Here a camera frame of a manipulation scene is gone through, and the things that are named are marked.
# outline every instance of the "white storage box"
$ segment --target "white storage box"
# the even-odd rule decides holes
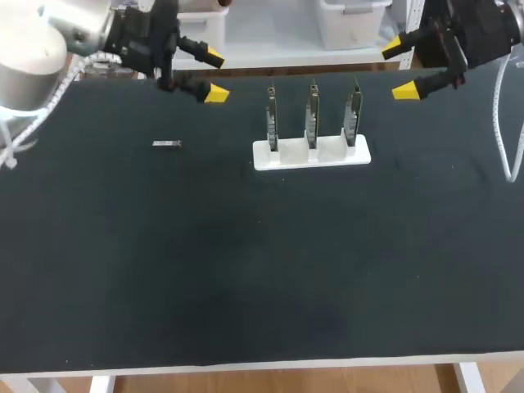
[[[229,8],[212,12],[182,12],[178,14],[180,20],[180,34],[193,41],[204,41],[218,53],[222,53],[226,41],[226,15]],[[191,59],[192,56],[178,50],[175,59]]]
[[[318,27],[328,50],[373,47],[392,0],[315,0]]]

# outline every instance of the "white shelf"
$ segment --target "white shelf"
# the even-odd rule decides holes
[[[384,62],[381,48],[393,39],[397,32],[389,13],[382,22],[382,38],[376,47],[327,51],[320,40],[313,1],[236,0],[226,19],[224,68]],[[204,70],[210,67],[194,60],[175,57],[174,68]]]

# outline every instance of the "table leg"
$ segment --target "table leg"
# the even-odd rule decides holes
[[[477,363],[454,364],[460,393],[486,393]]]
[[[114,387],[114,376],[93,377],[89,393],[113,393]]]
[[[54,378],[3,377],[13,393],[66,393]]]

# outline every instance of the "small metal part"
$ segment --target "small metal part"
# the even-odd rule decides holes
[[[182,141],[154,141],[153,147],[164,147],[178,150],[182,148]]]
[[[269,106],[266,108],[268,121],[268,142],[271,151],[278,151],[277,96],[275,87],[268,89]]]
[[[344,134],[348,147],[354,147],[359,134],[360,112],[362,111],[362,91],[355,78],[355,88],[346,103],[344,115]]]
[[[309,91],[309,99],[305,106],[305,137],[309,149],[317,148],[318,125],[320,115],[320,98],[318,97],[318,86],[313,81]]]

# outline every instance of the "black tabletop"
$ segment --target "black tabletop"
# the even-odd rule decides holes
[[[315,77],[321,134],[354,76]],[[252,164],[267,87],[298,137],[311,77],[221,80],[226,106],[75,84],[0,173],[0,373],[524,350],[524,178],[499,162],[495,71],[394,102],[412,78],[359,75],[371,165],[276,172]],[[512,159],[523,86],[510,70]]]

